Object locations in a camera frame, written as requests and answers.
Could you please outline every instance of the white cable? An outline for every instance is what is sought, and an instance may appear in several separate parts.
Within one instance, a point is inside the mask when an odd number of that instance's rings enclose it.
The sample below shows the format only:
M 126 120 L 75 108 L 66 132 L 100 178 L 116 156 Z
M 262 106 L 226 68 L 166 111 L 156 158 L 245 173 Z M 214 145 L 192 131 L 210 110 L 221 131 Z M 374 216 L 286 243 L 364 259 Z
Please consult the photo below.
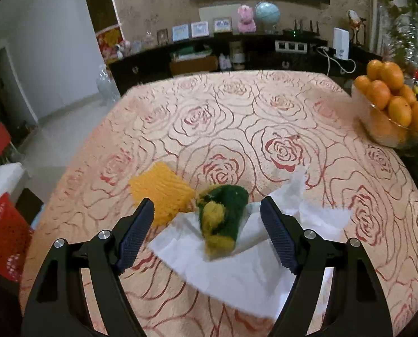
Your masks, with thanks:
M 319 54 L 321 54 L 322 56 L 325 56 L 326 58 L 327 58 L 327 76 L 329 76 L 329 72 L 331 71 L 331 60 L 333 60 L 336 64 L 338 64 L 338 66 L 340 66 L 340 68 L 343 70 L 343 71 L 345 71 L 347 74 L 351 74 L 351 73 L 353 73 L 354 71 L 355 71 L 355 69 L 356 69 L 356 64 L 355 64 L 355 61 L 354 60 L 352 60 L 352 59 L 348 59 L 348 60 L 350 60 L 353 64 L 354 64 L 354 69 L 352 70 L 352 71 L 347 71 L 346 69 L 344 69 L 342 66 L 341 66 L 341 64 L 340 63 L 338 63 L 338 61 L 335 59 L 335 58 L 332 58 L 332 57 L 329 57 L 329 55 L 326 53 L 326 51 L 325 51 L 325 49 L 326 50 L 328 50 L 329 51 L 329 48 L 328 47 L 318 47 L 317 48 L 317 52 L 319 53 Z

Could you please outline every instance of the ribbed rubber pad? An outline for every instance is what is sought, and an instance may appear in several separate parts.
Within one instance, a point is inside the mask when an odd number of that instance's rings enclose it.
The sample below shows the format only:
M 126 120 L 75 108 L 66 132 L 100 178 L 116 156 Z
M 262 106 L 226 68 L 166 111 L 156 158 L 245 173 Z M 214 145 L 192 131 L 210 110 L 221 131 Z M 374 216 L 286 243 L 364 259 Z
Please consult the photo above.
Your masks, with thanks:
M 261 202 L 261 218 L 282 266 L 290 269 L 292 274 L 296 274 L 299 263 L 296 260 L 295 243 L 267 199 Z
M 120 259 L 115 265 L 120 273 L 123 273 L 127 268 L 134 264 L 140 247 L 151 227 L 153 217 L 154 204 L 149 200 L 140 214 L 137 215 L 120 243 Z

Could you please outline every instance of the beige textured wall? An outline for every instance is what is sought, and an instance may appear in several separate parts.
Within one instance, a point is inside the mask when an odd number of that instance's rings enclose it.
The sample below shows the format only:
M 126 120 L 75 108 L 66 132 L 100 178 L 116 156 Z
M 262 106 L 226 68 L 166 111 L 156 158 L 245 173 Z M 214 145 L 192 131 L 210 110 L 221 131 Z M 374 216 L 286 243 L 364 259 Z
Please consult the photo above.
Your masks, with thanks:
M 309 20 L 319 21 L 321 36 L 332 41 L 333 28 L 348 28 L 346 12 L 355 10 L 360 16 L 369 19 L 369 0 L 331 0 L 331 5 L 317 8 L 302 4 L 269 0 L 281 11 L 280 28 L 292 28 L 295 19 L 304 19 L 305 28 Z M 154 34 L 167 28 L 199 21 L 198 8 L 224 3 L 245 3 L 254 6 L 258 0 L 115 0 L 126 39 L 142 39 L 147 30 Z

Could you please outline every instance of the screw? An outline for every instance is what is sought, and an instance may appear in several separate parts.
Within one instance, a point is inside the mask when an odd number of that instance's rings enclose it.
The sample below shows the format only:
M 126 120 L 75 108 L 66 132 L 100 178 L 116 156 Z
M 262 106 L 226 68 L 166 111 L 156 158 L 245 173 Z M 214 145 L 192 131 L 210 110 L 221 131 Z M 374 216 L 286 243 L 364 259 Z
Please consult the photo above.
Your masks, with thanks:
M 64 245 L 65 242 L 66 242 L 66 240 L 63 240 L 62 238 L 60 238 L 59 240 L 55 240 L 54 246 L 57 249 L 60 249 Z
M 350 243 L 353 247 L 360 247 L 361 245 L 360 241 L 357 238 L 351 238 Z
M 101 231 L 98 233 L 98 238 L 101 240 L 106 240 L 111 236 L 111 231 Z
M 316 236 L 317 234 L 310 229 L 304 231 L 304 237 L 306 237 L 308 240 L 313 240 Z

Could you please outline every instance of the doorway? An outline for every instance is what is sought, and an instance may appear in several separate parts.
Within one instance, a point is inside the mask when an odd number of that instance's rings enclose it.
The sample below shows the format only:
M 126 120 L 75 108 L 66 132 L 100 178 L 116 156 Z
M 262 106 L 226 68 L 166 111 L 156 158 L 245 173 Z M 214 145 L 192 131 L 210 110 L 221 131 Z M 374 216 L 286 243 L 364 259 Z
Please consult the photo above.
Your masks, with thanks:
M 0 121 L 8 129 L 13 143 L 20 144 L 36 126 L 26 103 L 6 47 L 0 49 Z

